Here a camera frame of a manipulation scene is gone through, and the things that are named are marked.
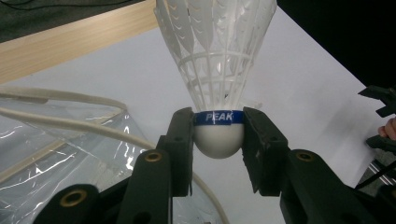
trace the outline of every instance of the black cable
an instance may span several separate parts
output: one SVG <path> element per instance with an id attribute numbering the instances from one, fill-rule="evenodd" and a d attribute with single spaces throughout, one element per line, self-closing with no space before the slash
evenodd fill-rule
<path id="1" fill-rule="evenodd" d="M 74 4 L 60 4 L 60 5 L 47 5 L 47 6 L 41 6 L 41 7 L 30 7 L 30 8 L 23 8 L 23 7 L 15 7 L 15 6 L 20 6 L 20 5 L 26 5 L 30 2 L 33 2 L 34 0 L 28 0 L 24 3 L 18 3 L 18 4 L 10 4 L 6 3 L 3 0 L 0 0 L 0 3 L 5 5 L 6 7 L 11 7 L 16 10 L 22 10 L 22 11 L 30 11 L 30 10 L 37 10 L 41 8 L 46 8 L 46 7 L 109 7 L 109 6 L 115 6 L 127 2 L 131 2 L 134 0 L 125 0 L 125 1 L 120 1 L 117 3 L 108 3 L 108 4 L 92 4 L 92 5 L 74 5 Z"/>
<path id="2" fill-rule="evenodd" d="M 356 186 L 355 189 L 361 189 L 366 187 L 367 185 L 373 183 L 375 180 L 377 180 L 379 177 L 381 177 L 382 175 L 386 174 L 387 172 L 389 172 L 390 170 L 394 169 L 396 167 L 396 161 L 394 161 L 393 163 L 389 164 L 387 167 L 385 167 L 384 169 L 381 169 L 378 173 L 376 173 L 375 175 L 372 175 L 370 178 L 364 180 L 363 182 L 361 182 L 358 186 Z"/>

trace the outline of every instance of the shuttlecock cork base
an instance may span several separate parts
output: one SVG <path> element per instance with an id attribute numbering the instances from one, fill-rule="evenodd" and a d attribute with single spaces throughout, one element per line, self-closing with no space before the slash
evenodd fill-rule
<path id="1" fill-rule="evenodd" d="M 243 111 L 214 110 L 195 114 L 194 142 L 207 157 L 225 159 L 244 141 Z"/>

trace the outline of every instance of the white cable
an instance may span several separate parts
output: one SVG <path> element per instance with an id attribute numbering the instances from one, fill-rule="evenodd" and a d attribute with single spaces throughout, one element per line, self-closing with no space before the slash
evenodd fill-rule
<path id="1" fill-rule="evenodd" d="M 110 105 L 118 107 L 122 110 L 126 110 L 126 105 L 111 99 L 104 97 L 96 97 L 85 94 L 79 94 L 69 91 L 51 91 L 36 88 L 21 88 L 21 87 L 9 87 L 0 86 L 0 98 L 13 98 L 22 100 L 32 100 L 33 102 L 45 103 L 48 100 L 58 101 L 74 101 L 87 104 L 97 105 Z M 73 130 L 84 133 L 97 133 L 102 136 L 118 139 L 124 142 L 131 143 L 135 146 L 142 147 L 145 149 L 154 149 L 155 144 L 150 143 L 144 139 L 141 139 L 130 133 L 125 133 L 116 129 L 108 128 L 99 124 L 89 123 L 85 121 L 73 120 L 73 119 L 60 119 L 49 116 L 42 116 L 36 114 L 25 113 L 12 109 L 6 109 L 0 106 L 0 115 L 10 119 L 16 119 L 22 122 L 32 123 L 36 125 L 44 125 L 47 127 L 54 127 L 66 130 Z M 208 196 L 209 200 L 215 205 L 219 212 L 222 223 L 229 224 L 229 220 L 222 208 L 219 200 L 216 198 L 212 190 L 207 184 L 196 174 L 192 173 L 192 179 L 202 189 L 202 191 Z"/>

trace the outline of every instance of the wooden surface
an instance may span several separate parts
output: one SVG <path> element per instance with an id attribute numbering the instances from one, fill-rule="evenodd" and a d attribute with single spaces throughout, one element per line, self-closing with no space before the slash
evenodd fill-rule
<path id="1" fill-rule="evenodd" d="M 157 27 L 147 0 L 0 44 L 0 83 L 28 76 Z"/>

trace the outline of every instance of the white table surface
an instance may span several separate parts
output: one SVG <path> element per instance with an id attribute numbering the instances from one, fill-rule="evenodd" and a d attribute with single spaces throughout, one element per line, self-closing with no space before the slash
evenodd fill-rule
<path id="1" fill-rule="evenodd" d="M 157 142 L 172 114 L 193 106 L 159 29 L 6 85 L 76 91 L 117 99 L 148 140 Z M 382 105 L 358 95 L 364 86 L 277 9 L 245 89 L 289 139 L 318 153 L 355 186 L 374 152 L 364 144 L 385 124 Z M 241 152 L 209 159 L 194 150 L 194 172 L 215 192 L 231 223 L 284 223 L 278 198 L 253 194 Z"/>

